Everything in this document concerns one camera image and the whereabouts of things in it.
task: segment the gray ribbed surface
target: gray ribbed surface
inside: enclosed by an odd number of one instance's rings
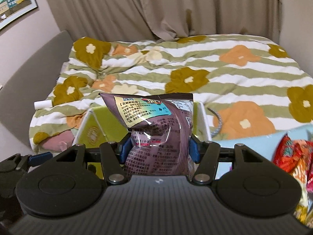
[[[291,215],[242,217],[218,202],[208,187],[186,177],[133,176],[111,186],[91,209],[62,220],[26,216],[13,235],[294,235],[309,230]]]

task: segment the picture frame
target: picture frame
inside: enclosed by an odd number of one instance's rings
[[[36,0],[0,0],[0,31],[35,8]]]

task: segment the bedspread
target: bedspread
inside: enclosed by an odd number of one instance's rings
[[[37,110],[29,130],[33,150],[73,127],[90,108],[104,105],[99,92],[155,95],[192,92],[194,101],[218,111],[221,132],[213,138],[266,135],[310,123],[313,79],[269,39],[209,35],[175,42],[103,42],[81,38],[68,68]],[[217,119],[207,112],[211,129]]]

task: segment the gray rope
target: gray rope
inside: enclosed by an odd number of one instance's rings
[[[211,132],[211,137],[213,138],[214,136],[216,136],[220,132],[220,130],[222,128],[222,124],[223,124],[222,123],[222,118],[221,118],[220,114],[217,113],[217,111],[212,110],[212,109],[210,109],[208,107],[207,107],[207,109],[208,109],[208,111],[212,112],[217,117],[217,119],[219,121],[219,125],[216,128],[216,130],[214,132]]]

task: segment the light blue surface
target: light blue surface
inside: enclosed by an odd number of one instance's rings
[[[243,143],[247,147],[250,147],[252,150],[265,157],[267,160],[272,161],[275,150],[279,142],[281,141],[282,137],[286,133],[292,140],[297,139],[310,140],[313,134],[313,125],[307,124],[288,131],[277,132],[265,136],[242,138],[235,140],[221,140],[216,142],[220,144],[221,147],[228,148],[234,148],[234,145],[236,143]],[[219,163],[215,178],[219,179],[223,174],[229,171],[230,167],[231,163]]]

